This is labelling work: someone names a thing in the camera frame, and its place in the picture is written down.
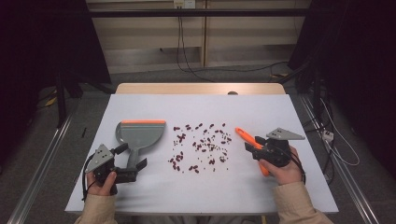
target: hand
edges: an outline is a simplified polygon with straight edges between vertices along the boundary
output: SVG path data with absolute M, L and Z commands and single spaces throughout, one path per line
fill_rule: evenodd
M 290 147 L 290 151 L 298 158 L 297 150 L 294 147 Z M 290 161 L 290 163 L 284 167 L 276 167 L 266 160 L 260 160 L 260 164 L 274 175 L 279 185 L 302 181 L 300 168 L 293 161 Z
M 95 175 L 93 174 L 93 172 L 87 173 L 88 186 L 91 186 L 88 189 L 88 193 L 99 196 L 110 196 L 110 189 L 114 185 L 116 177 L 116 172 L 111 172 L 108 175 L 105 184 L 101 186 L 101 184 L 95 180 Z

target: horizontal black bar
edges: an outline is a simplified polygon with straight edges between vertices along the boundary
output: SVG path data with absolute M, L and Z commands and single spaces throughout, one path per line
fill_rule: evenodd
M 275 9 L 139 9 L 139 10 L 92 10 L 38 11 L 58 16 L 90 16 L 92 18 L 119 17 L 304 17 L 332 14 L 330 9 L 275 8 Z

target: person's right arm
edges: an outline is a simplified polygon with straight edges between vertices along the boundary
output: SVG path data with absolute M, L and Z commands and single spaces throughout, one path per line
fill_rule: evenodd
M 290 147 L 290 150 L 298 157 L 294 147 Z M 274 198 L 281 224 L 332 223 L 323 213 L 314 208 L 302 181 L 300 168 L 293 161 L 280 168 L 266 160 L 260 160 L 260 163 L 279 184 L 274 188 Z

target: table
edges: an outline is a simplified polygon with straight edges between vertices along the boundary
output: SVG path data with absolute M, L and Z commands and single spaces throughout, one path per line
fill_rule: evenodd
M 230 91 L 241 95 L 227 96 Z M 195 106 L 199 108 L 198 113 L 194 109 Z M 239 115 L 239 111 L 235 110 L 241 110 L 246 115 L 238 117 L 236 115 Z M 241 127 L 248 128 L 256 135 L 269 133 L 277 128 L 276 125 L 280 125 L 289 131 L 302 133 L 301 123 L 282 86 L 265 83 L 121 84 L 117 94 L 110 98 L 89 154 L 91 155 L 102 143 L 108 147 L 117 146 L 113 127 L 120 119 L 157 119 L 159 116 L 167 120 L 163 137 L 159 143 L 141 155 L 142 159 L 148 158 L 148 167 L 141 171 L 138 180 L 132 184 L 118 185 L 118 212 L 134 215 L 251 216 L 276 212 L 271 192 L 271 188 L 276 186 L 275 179 L 262 177 L 257 162 L 251 159 L 249 153 L 241 150 L 243 140 L 234 134 L 233 128 L 242 125 Z M 216 172 L 214 166 L 207 165 L 206 156 L 209 159 L 209 154 L 199 154 L 196 160 L 198 154 L 187 150 L 191 148 L 187 146 L 191 146 L 193 141 L 198 141 L 202 136 L 198 133 L 199 130 L 195 133 L 186 131 L 189 139 L 184 142 L 186 146 L 172 146 L 172 139 L 176 135 L 173 127 L 187 121 L 192 122 L 191 126 L 198 127 L 200 121 L 197 119 L 204 120 L 204 126 L 214 123 L 215 128 L 221 126 L 220 119 L 226 120 L 227 125 L 220 128 L 233 139 L 229 146 L 223 146 L 228 154 L 227 162 L 218 161 Z M 323 212 L 337 212 L 338 209 L 307 140 L 290 141 L 290 144 L 302 148 L 299 154 L 302 163 L 305 164 L 305 171 L 309 174 L 306 186 L 314 206 Z M 175 156 L 174 154 L 179 153 L 181 149 L 188 163 L 184 167 L 180 165 L 182 171 L 178 173 L 169 168 L 172 166 L 169 166 L 169 161 L 166 160 L 172 155 Z M 120 154 L 120 158 L 116 158 L 116 166 L 125 165 L 127 158 L 128 154 L 123 157 Z M 200 165 L 199 175 L 189 173 L 188 167 L 192 162 Z M 80 185 L 81 183 L 77 182 L 66 207 L 67 212 L 79 213 L 82 210 Z

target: white cable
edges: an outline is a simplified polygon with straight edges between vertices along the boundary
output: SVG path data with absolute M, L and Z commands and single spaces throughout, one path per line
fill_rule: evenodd
M 329 116 L 329 119 L 330 119 L 330 122 L 332 123 L 332 126 L 333 126 L 334 129 L 337 131 L 337 133 L 340 134 L 340 132 L 338 131 L 337 127 L 335 127 L 334 122 L 332 121 L 332 116 L 330 116 L 330 113 L 329 113 L 329 110 L 327 109 L 326 104 L 323 102 L 323 100 L 322 100 L 321 98 L 320 98 L 320 101 L 323 103 L 324 108 L 326 109 L 327 115 Z M 334 153 L 334 155 L 335 155 L 336 157 L 338 157 L 338 159 L 340 159 L 343 163 L 348 164 L 348 165 L 352 165 L 352 166 L 359 165 L 359 163 L 361 163 L 361 159 L 359 158 L 358 153 L 356 153 L 355 149 L 348 143 L 348 141 L 345 139 L 345 137 L 344 137 L 343 135 L 340 134 L 340 136 L 341 136 L 341 137 L 343 138 L 343 140 L 349 145 L 349 147 L 350 147 L 350 149 L 352 149 L 353 153 L 355 153 L 355 156 L 356 156 L 356 158 L 358 159 L 358 161 L 357 161 L 356 163 L 350 163 L 350 162 L 345 161 L 345 160 L 341 157 L 341 155 L 340 155 L 338 152 L 334 151 L 334 150 L 332 149 L 332 147 L 330 147 L 330 144 L 329 144 L 330 150 L 331 150 L 331 151 Z

